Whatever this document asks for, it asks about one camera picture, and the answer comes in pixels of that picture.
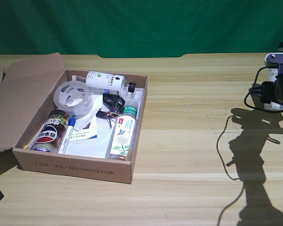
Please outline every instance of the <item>tape roll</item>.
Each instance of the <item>tape roll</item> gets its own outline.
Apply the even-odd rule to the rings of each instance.
[[[93,106],[89,88],[81,81],[63,83],[55,91],[53,100],[60,110],[76,119],[87,115]]]

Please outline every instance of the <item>pepsi can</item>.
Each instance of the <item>pepsi can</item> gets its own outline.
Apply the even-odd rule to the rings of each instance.
[[[58,153],[70,116],[62,110],[50,112],[32,150]]]

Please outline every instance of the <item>pepsi logo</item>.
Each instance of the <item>pepsi logo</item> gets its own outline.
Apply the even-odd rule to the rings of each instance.
[[[45,126],[44,129],[42,129],[39,138],[37,139],[37,144],[42,144],[42,143],[48,143],[51,141],[54,141],[58,136],[58,132],[56,128],[53,126]]]

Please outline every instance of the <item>white paper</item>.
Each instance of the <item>white paper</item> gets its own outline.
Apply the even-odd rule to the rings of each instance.
[[[73,130],[69,141],[95,139],[97,138],[97,133],[97,121],[96,117],[93,117],[91,122],[79,132]]]
[[[92,95],[92,99],[93,99],[93,107],[91,111],[86,116],[76,120],[75,122],[74,130],[76,130],[77,132],[85,128],[95,117],[99,109],[102,107],[103,95]]]
[[[65,154],[105,158],[112,129],[110,129],[110,125],[107,120],[99,118],[96,118],[96,120],[98,125],[97,138],[69,142]]]

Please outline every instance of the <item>blue marker cap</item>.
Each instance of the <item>blue marker cap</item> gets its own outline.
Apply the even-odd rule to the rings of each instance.
[[[68,124],[68,125],[74,127],[74,126],[75,126],[75,121],[76,121],[75,118],[71,118],[71,119],[69,120],[69,124]]]

